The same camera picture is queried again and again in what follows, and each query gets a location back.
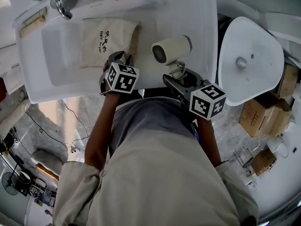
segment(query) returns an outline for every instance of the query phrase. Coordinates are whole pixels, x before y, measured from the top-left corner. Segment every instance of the sink countertop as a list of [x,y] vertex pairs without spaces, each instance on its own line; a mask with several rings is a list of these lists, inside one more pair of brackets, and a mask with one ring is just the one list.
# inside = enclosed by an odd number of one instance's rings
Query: sink countertop
[[[80,71],[80,73],[79,70],[76,69],[77,72],[74,72],[74,77],[73,72],[65,74],[64,76],[64,72],[57,72],[57,77],[62,78],[61,83],[54,83],[54,75],[49,74],[51,66],[47,64],[48,61],[46,57],[48,53],[48,56],[56,56],[54,53],[55,49],[52,49],[56,47],[56,41],[53,41],[54,38],[50,41],[51,38],[48,37],[49,44],[45,46],[43,33],[45,33],[46,30],[51,31],[57,29],[59,32],[62,32],[63,26],[65,26],[67,30],[70,30],[73,26],[72,24],[76,24],[76,26],[80,28],[83,18],[101,17],[99,14],[103,16],[105,12],[112,11],[115,13],[116,11],[124,9],[130,10],[143,5],[152,5],[155,9],[151,11],[153,20],[149,18],[146,20],[147,15],[142,15],[141,11],[137,13],[137,19],[145,19],[145,23],[142,22],[142,25],[146,33],[140,35],[140,40],[143,41],[143,43],[140,44],[144,44],[145,41],[147,42],[143,48],[138,49],[138,54],[139,52],[141,53],[138,55],[135,67],[140,69],[140,77],[136,89],[164,86],[162,75],[168,72],[168,67],[161,65],[147,67],[144,65],[144,58],[151,54],[152,43],[179,34],[188,35],[193,43],[193,51],[184,58],[186,66],[201,74],[203,78],[214,81],[217,62],[216,1],[203,1],[207,3],[207,10],[195,8],[196,5],[200,8],[203,5],[198,0],[185,0],[185,6],[178,1],[179,0],[79,0],[76,7],[71,10],[73,17],[69,21],[64,20],[60,17],[57,10],[50,7],[50,0],[43,0],[35,4],[13,24],[16,30],[16,42],[19,49],[21,72],[31,102],[39,103],[66,97],[100,93],[99,77],[102,74],[102,68],[90,68],[86,71]],[[20,39],[18,31],[22,22],[44,7],[48,9],[45,24]],[[153,36],[147,35],[154,27],[153,25],[155,27],[157,26],[150,32],[150,34],[153,33]],[[58,46],[66,44],[64,41],[57,42]],[[83,80],[80,78],[81,73],[91,74],[92,76],[91,78],[86,76],[87,79]]]

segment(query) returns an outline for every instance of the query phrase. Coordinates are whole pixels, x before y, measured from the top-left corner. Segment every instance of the person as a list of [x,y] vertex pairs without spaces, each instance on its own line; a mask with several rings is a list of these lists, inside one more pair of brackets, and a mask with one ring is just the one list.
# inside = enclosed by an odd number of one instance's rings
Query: person
[[55,226],[256,225],[256,202],[221,161],[212,123],[196,117],[197,141],[178,100],[151,97],[166,89],[106,95],[85,162],[63,166]]

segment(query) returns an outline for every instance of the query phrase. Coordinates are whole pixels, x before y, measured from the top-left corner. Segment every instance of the person's arm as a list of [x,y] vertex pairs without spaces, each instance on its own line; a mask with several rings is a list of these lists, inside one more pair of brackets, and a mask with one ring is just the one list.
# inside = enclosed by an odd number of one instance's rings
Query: person's arm
[[107,94],[85,149],[85,164],[104,168],[119,94]]
[[201,117],[197,117],[198,122],[198,139],[205,154],[209,158],[214,167],[219,166],[221,157],[218,152],[214,130],[211,121],[206,121]]

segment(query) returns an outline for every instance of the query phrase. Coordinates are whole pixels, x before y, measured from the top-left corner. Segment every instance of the white sink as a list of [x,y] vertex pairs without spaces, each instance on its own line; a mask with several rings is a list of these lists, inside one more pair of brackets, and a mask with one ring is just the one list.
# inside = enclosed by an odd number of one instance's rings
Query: white sink
[[283,50],[272,35],[246,17],[237,17],[230,23],[218,68],[226,104],[237,106],[273,89],[283,68]]
[[[47,7],[45,24],[20,39],[19,28],[27,18]],[[215,0],[79,0],[63,19],[50,0],[43,0],[13,24],[21,72],[32,103],[100,93],[102,68],[80,68],[82,20],[118,17],[141,22],[138,58],[140,69],[136,89],[163,87],[168,67],[149,65],[145,58],[159,40],[185,34],[192,40],[192,52],[183,58],[188,68],[214,81],[217,62],[217,13]]]

